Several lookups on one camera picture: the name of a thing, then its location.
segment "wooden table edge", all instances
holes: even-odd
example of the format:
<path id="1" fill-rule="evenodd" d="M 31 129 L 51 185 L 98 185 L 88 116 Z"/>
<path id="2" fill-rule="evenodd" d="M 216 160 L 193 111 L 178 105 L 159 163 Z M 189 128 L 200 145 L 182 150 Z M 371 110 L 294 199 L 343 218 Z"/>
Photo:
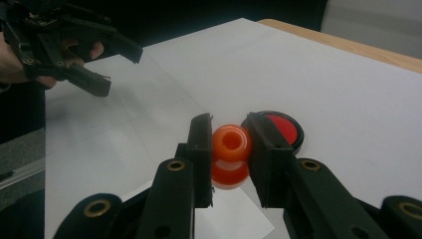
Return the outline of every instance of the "wooden table edge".
<path id="1" fill-rule="evenodd" d="M 397 66 L 406 70 L 422 73 L 422 60 L 371 47 L 368 45 L 352 42 L 325 33 L 313 31 L 303 27 L 284 23 L 274 19 L 263 19 L 259 23 L 268 27 L 276 28 L 297 36 L 307 38 L 331 47 L 335 47 L 359 56 L 367 57 L 386 64 Z"/>

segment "sheet of paper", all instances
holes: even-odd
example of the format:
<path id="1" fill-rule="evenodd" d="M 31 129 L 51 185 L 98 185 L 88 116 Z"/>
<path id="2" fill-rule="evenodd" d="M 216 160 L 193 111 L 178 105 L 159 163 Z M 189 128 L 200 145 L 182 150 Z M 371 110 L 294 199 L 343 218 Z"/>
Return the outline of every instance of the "sheet of paper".
<path id="1" fill-rule="evenodd" d="M 115 56 L 87 67 L 111 77 L 108 98 L 66 83 L 47 95 L 47 236 L 86 196 L 124 196 L 151 180 L 203 113 L 216 128 L 283 112 L 304 128 L 299 156 L 325 163 L 355 197 L 422 198 L 421 74 L 244 19 L 147 47 L 139 65 Z M 253 185 L 242 188 L 259 205 Z M 269 238 L 288 238 L 282 213 L 261 210 L 248 217 L 264 212 Z"/>

